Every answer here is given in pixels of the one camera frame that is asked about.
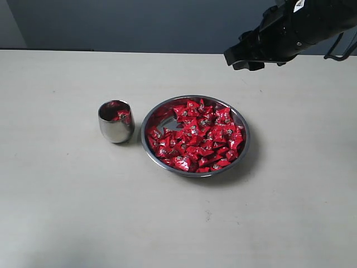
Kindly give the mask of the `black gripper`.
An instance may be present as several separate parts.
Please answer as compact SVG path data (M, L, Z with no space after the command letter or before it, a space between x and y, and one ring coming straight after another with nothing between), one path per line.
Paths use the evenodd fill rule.
M239 37L239 42L224 51L227 65L234 70L261 70L266 63L282 66L296 57L294 45L285 43L286 38L257 27Z

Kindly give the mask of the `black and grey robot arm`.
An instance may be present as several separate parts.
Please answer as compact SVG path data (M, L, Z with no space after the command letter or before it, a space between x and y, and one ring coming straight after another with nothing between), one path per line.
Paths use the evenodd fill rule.
M353 27L356 1L277 1L263 13L257 28L241 34L239 42L224 51L224 57L234 70L256 71L266 63L283 66L311 46L336 36L324 58L344 61L356 44L341 56L332 52L344 32Z

